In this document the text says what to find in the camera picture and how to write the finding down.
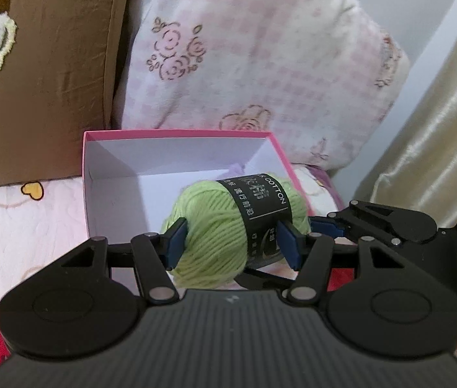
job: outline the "pink box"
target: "pink box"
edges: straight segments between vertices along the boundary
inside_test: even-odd
[[[244,175],[271,172],[303,194],[271,132],[120,130],[86,132],[83,187],[89,236],[127,243],[160,232],[181,190],[219,179],[234,164]]]

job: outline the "brown pillow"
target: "brown pillow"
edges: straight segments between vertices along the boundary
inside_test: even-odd
[[[80,174],[109,127],[126,0],[0,0],[0,185]]]

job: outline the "yellow heart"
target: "yellow heart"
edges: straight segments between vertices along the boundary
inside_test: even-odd
[[[35,201],[40,201],[43,198],[43,186],[40,182],[28,182],[23,184],[20,190]]]

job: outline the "yarn ball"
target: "yarn ball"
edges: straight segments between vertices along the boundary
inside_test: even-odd
[[[290,201],[295,228],[309,233],[304,198],[289,180],[277,180]],[[231,282],[247,263],[248,240],[241,213],[230,192],[216,181],[186,187],[176,200],[162,233],[180,217],[188,224],[184,253],[171,271],[178,287],[215,289]]]

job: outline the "pillow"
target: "pillow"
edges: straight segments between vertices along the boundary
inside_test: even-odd
[[[80,174],[109,126],[126,0],[0,0],[0,185]]]
[[[130,0],[121,128],[271,130],[291,163],[347,165],[408,75],[356,0]]]

